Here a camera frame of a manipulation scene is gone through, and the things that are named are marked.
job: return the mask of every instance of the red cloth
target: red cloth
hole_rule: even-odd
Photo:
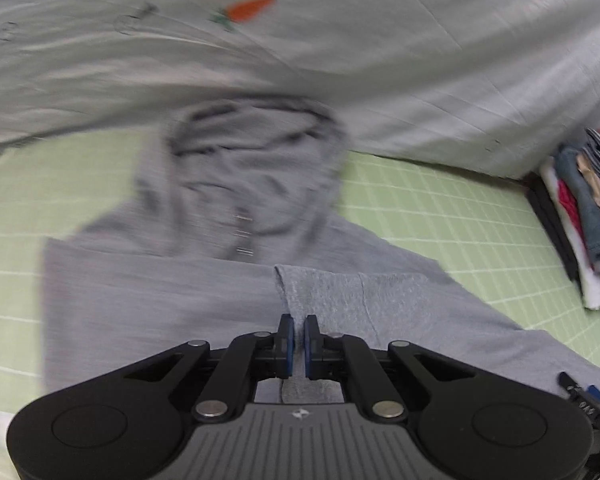
[[[578,213],[576,197],[574,197],[569,187],[561,180],[558,181],[558,200],[560,201],[560,205],[567,212],[567,215],[569,215],[571,223],[580,235],[580,239],[584,241],[584,232],[582,231],[582,224],[580,223],[580,214]]]

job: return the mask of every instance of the orange carrot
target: orange carrot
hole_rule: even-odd
[[[246,0],[228,6],[224,12],[232,22],[248,22],[276,0]]]

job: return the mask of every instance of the gray gripper base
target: gray gripper base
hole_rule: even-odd
[[[363,418],[353,404],[248,404],[198,428],[153,480],[450,480],[407,431]]]

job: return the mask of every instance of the circular cap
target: circular cap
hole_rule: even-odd
[[[228,409],[222,400],[203,400],[196,405],[196,413],[209,418],[224,415]]]
[[[394,418],[404,413],[404,406],[394,400],[380,400],[371,408],[377,416],[382,418]]]
[[[126,430],[126,416],[102,404],[78,406],[58,415],[52,431],[71,447],[100,447],[110,444]]]
[[[478,410],[473,427],[483,439],[507,447],[525,447],[546,433],[546,421],[540,413],[519,404],[492,404]]]

